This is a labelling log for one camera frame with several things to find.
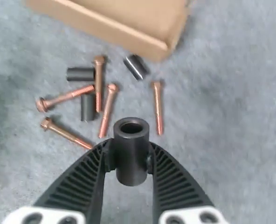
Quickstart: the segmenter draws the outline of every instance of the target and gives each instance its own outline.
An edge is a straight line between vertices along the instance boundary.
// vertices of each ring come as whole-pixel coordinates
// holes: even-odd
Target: threaded shaft
[[[73,97],[78,97],[78,96],[81,96],[82,94],[89,93],[89,92],[92,92],[94,90],[95,90],[95,87],[93,85],[88,85],[88,86],[85,86],[81,89],[72,91],[71,94],[72,94]]]
[[[102,111],[102,100],[101,100],[101,94],[99,92],[96,92],[96,112],[100,113]]]

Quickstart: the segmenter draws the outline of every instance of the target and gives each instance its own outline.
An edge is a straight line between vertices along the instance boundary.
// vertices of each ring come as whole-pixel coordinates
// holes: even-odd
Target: bolt hole
[[[59,224],[77,224],[77,220],[73,217],[65,217]]]
[[[185,224],[185,223],[181,218],[177,216],[171,216],[167,219],[166,224]]]
[[[143,130],[142,125],[135,123],[122,124],[120,130],[126,134],[136,134]]]
[[[200,215],[200,220],[203,223],[217,223],[218,222],[217,217],[214,214],[209,213],[209,212],[202,213]]]
[[[23,224],[40,224],[42,218],[40,213],[33,213],[25,218]]]

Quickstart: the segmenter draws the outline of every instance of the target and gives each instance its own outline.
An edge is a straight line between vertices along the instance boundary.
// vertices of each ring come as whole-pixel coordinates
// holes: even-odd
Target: gray carpet
[[[137,82],[122,63],[128,52],[0,0],[0,222],[33,203],[84,151],[43,132],[39,96],[83,84],[65,80],[69,66],[106,54],[106,81],[122,86],[112,124],[137,116],[150,139],[195,177],[231,223],[276,223],[276,0],[198,0],[174,54],[150,63]],[[155,133],[149,82],[162,78],[165,134]],[[79,99],[47,113],[94,143],[100,119],[80,121]],[[102,224],[151,223],[152,180],[105,181]]]

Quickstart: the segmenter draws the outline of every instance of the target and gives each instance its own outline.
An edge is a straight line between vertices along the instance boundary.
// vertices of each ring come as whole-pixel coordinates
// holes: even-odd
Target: black metal sleeve
[[[81,95],[81,121],[91,121],[96,117],[95,93]]]
[[[148,69],[137,55],[127,56],[124,59],[124,64],[137,80],[143,80],[148,74]]]
[[[67,81],[94,81],[94,68],[68,68]]]
[[[149,125],[138,118],[125,118],[113,127],[116,176],[126,186],[137,186],[146,180],[149,154]]]

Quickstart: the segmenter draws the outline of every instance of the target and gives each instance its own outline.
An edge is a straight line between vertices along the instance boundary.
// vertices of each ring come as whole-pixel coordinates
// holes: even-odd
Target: metal bolt
[[[76,136],[72,135],[71,133],[63,130],[62,128],[58,127],[57,125],[55,125],[52,121],[51,118],[46,117],[42,122],[41,122],[41,128],[44,129],[44,131],[50,129],[51,131],[61,135],[62,137],[82,146],[85,149],[92,149],[93,146],[79,138],[77,138]]]
[[[48,109],[58,103],[61,103],[63,101],[78,97],[82,94],[89,93],[95,90],[95,87],[93,85],[88,85],[83,88],[68,92],[64,95],[60,95],[54,99],[45,100],[44,98],[40,98],[36,101],[36,108],[39,112],[47,112]]]
[[[103,64],[105,63],[105,57],[98,55],[94,59],[95,64],[95,86],[96,86],[96,112],[102,111],[102,76],[103,76]]]
[[[162,114],[162,102],[161,102],[162,83],[160,81],[155,81],[155,82],[152,82],[151,86],[154,90],[157,133],[158,135],[162,135],[163,125],[164,125],[163,114]]]
[[[108,124],[109,124],[110,115],[111,115],[111,108],[112,108],[115,94],[118,92],[118,86],[115,84],[109,84],[107,89],[108,89],[108,96],[106,99],[103,119],[100,126],[99,138],[103,138],[107,134]]]

